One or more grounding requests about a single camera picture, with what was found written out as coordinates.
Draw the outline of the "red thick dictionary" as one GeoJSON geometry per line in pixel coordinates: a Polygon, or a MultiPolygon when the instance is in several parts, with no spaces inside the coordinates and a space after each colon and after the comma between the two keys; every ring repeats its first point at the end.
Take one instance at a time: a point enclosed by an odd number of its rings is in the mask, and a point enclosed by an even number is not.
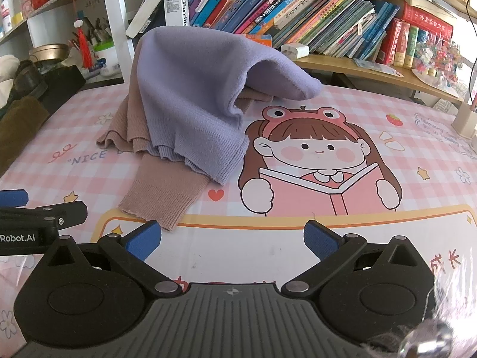
{"type": "Polygon", "coordinates": [[[399,11],[396,14],[396,18],[419,27],[420,29],[428,32],[440,35],[447,41],[451,41],[453,37],[453,26],[441,18],[428,13],[426,10],[422,10],[418,7],[409,5],[405,0],[383,0],[391,2],[399,7],[399,11]]]}

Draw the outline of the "white blue orange box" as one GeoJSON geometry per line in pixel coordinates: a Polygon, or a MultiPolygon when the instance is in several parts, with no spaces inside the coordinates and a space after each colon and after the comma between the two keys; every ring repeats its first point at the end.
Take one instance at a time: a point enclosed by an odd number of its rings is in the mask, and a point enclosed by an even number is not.
{"type": "Polygon", "coordinates": [[[188,0],[164,0],[164,15],[167,27],[188,27],[188,0]]]}

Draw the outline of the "pink checkered cartoon tablecloth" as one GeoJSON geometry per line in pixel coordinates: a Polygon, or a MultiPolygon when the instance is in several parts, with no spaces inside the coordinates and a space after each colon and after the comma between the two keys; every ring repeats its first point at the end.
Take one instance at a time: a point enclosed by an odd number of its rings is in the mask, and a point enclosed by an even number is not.
{"type": "MultiPolygon", "coordinates": [[[[95,141],[125,97],[122,86],[83,91],[43,127],[7,174],[3,188],[23,188],[29,204],[78,199],[86,223],[74,229],[81,240],[126,233],[138,221],[117,210],[138,160],[130,153],[100,149],[95,141]]],[[[276,281],[310,267],[302,227],[315,218],[339,233],[357,231],[369,240],[408,236],[439,275],[456,272],[476,284],[476,156],[451,129],[451,118],[427,107],[382,95],[327,87],[306,103],[332,105],[371,136],[398,179],[403,198],[396,210],[360,209],[336,216],[319,206],[310,171],[267,158],[272,209],[254,213],[243,204],[238,180],[210,185],[178,227],[164,235],[150,256],[182,283],[227,279],[276,281]]]]}

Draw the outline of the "beige pen holder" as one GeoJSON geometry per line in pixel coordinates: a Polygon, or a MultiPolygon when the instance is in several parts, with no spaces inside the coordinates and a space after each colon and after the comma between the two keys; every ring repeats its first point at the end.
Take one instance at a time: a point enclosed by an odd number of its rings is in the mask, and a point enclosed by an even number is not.
{"type": "Polygon", "coordinates": [[[462,103],[451,124],[455,132],[466,139],[472,139],[476,134],[477,114],[470,109],[469,104],[462,103]]]}

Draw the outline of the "white and wood bookshelf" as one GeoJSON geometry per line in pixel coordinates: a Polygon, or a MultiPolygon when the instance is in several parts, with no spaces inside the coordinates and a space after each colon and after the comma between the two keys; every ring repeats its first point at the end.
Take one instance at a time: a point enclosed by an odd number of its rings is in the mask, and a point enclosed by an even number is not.
{"type": "MultiPolygon", "coordinates": [[[[466,18],[476,22],[476,10],[468,7],[464,0],[431,0],[454,17],[466,18]]],[[[18,58],[27,57],[28,50],[43,44],[62,43],[72,35],[66,20],[75,14],[73,7],[78,0],[50,0],[39,10],[15,26],[1,38],[1,53],[12,53],[18,58]]],[[[117,56],[123,79],[129,77],[133,60],[133,41],[125,35],[128,27],[128,13],[125,0],[104,0],[108,21],[111,25],[112,38],[118,47],[117,56]]],[[[401,69],[403,77],[397,78],[389,74],[363,69],[347,58],[335,58],[321,55],[310,55],[298,60],[298,65],[308,70],[319,70],[367,78],[379,82],[387,82],[405,87],[413,91],[421,91],[437,98],[447,99],[460,104],[462,99],[437,90],[421,82],[411,71],[401,69]]]]}

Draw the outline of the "cream garment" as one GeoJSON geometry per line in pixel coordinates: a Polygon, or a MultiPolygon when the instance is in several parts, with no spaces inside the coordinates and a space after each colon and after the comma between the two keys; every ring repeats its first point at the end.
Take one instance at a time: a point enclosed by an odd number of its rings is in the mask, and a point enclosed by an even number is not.
{"type": "Polygon", "coordinates": [[[0,108],[7,104],[20,61],[13,55],[0,57],[0,108]]]}

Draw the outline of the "brown corduroy garment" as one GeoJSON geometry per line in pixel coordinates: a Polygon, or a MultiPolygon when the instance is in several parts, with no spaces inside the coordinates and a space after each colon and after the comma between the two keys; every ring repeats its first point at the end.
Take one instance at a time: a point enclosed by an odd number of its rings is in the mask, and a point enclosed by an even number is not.
{"type": "Polygon", "coordinates": [[[22,153],[49,118],[49,112],[32,96],[14,101],[1,119],[1,175],[22,153]]]}

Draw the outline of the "purple and mauve sweater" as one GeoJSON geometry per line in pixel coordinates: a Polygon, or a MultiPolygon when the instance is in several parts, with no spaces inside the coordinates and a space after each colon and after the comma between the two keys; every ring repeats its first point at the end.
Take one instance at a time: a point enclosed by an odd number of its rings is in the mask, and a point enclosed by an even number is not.
{"type": "Polygon", "coordinates": [[[120,210],[174,229],[243,159],[249,103],[304,101],[321,89],[285,55],[245,36],[202,27],[149,31],[136,47],[128,94],[97,141],[141,158],[120,210]]]}

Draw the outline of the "white green-lid jar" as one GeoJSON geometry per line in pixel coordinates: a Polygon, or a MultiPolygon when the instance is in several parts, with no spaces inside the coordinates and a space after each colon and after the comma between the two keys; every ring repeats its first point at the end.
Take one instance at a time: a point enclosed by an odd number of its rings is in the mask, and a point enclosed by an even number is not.
{"type": "Polygon", "coordinates": [[[111,77],[119,74],[120,64],[113,39],[97,43],[93,47],[97,61],[102,65],[100,74],[103,77],[111,77]]]}

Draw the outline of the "golden metal bowl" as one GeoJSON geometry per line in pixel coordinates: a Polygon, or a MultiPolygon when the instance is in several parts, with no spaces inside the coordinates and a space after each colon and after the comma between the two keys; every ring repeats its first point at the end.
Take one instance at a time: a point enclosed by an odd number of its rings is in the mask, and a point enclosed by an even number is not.
{"type": "Polygon", "coordinates": [[[29,59],[34,63],[63,61],[69,56],[69,46],[62,43],[45,44],[29,51],[29,59]]]}

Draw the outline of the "row of leaning books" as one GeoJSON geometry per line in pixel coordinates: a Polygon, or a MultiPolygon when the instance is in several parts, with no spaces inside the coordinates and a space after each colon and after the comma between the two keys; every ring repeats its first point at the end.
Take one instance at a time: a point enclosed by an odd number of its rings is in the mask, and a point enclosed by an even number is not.
{"type": "MultiPolygon", "coordinates": [[[[251,38],[281,51],[308,45],[310,53],[391,65],[402,29],[399,7],[383,0],[188,0],[189,27],[251,38]]],[[[166,26],[164,0],[143,0],[128,38],[166,26]]]]}

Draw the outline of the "red tassel ornament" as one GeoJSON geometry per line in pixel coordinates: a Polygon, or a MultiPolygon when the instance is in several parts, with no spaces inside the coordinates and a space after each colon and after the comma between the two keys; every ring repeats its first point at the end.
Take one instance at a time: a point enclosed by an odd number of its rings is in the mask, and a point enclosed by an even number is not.
{"type": "Polygon", "coordinates": [[[88,39],[86,37],[87,26],[83,16],[80,15],[78,11],[76,12],[74,27],[77,30],[79,50],[83,59],[83,67],[85,69],[91,69],[93,67],[93,60],[91,57],[88,39]]]}

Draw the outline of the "white charger block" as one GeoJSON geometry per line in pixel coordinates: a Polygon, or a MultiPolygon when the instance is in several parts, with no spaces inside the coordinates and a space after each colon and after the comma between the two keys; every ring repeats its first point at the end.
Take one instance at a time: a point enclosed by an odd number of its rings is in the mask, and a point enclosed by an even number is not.
{"type": "Polygon", "coordinates": [[[288,59],[295,61],[307,57],[310,54],[310,48],[308,45],[301,43],[282,44],[281,53],[288,59]]]}

